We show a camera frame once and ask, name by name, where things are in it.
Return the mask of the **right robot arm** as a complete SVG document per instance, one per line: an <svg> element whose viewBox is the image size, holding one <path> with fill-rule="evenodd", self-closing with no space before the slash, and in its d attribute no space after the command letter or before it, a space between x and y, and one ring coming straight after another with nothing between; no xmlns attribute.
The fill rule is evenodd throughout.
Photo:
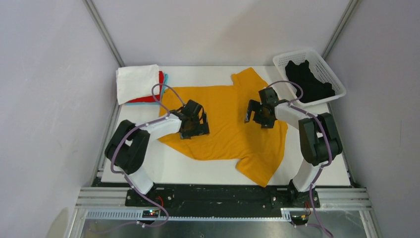
<svg viewBox="0 0 420 238"><path fill-rule="evenodd" d="M303 161L289 182L287 198L292 206L300 207L313 192L321 171L343 151L334 117L330 113L313 114L280 100L271 87L260 90L259 96L259 101L248 102L245 122L253 120L262 128L273 128L279 120L299 131Z"/></svg>

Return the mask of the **yellow t shirt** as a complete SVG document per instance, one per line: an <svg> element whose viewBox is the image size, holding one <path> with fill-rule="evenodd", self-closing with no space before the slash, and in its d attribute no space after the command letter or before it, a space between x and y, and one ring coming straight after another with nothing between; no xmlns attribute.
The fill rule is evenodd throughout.
<svg viewBox="0 0 420 238"><path fill-rule="evenodd" d="M167 89L162 103L170 110L180 108L179 99L203 106L210 133L190 139L170 134L159 141L199 161L238 159L236 169L265 187L283 160L288 125L276 121L273 128L266 129L255 122L245 123L249 100L258 100L258 91L268 84L251 67L231 79L232 86Z"/></svg>

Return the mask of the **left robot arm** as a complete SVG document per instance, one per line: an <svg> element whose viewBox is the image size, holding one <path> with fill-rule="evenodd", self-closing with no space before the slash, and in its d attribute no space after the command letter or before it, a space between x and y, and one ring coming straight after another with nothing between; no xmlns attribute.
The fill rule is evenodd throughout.
<svg viewBox="0 0 420 238"><path fill-rule="evenodd" d="M105 149L105 157L111 161L111 171L122 174L138 192L137 200L144 206L151 206L156 201L156 192L151 189L154 182L143 168L148 144L171 134L191 139L209 133L204 107L189 100L179 109L167 111L160 118L144 124L123 120Z"/></svg>

